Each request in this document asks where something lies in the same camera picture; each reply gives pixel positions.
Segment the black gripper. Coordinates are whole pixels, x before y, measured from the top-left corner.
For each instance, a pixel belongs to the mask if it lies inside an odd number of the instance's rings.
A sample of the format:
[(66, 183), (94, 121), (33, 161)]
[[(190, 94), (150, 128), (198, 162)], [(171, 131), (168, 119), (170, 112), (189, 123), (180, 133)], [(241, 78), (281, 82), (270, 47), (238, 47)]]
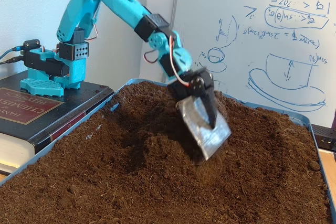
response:
[(177, 109), (200, 149), (203, 160), (207, 161), (227, 141), (231, 130), (217, 110), (211, 73), (202, 67), (183, 73), (180, 77), (187, 85), (176, 80), (168, 85), (168, 89), (179, 101)]

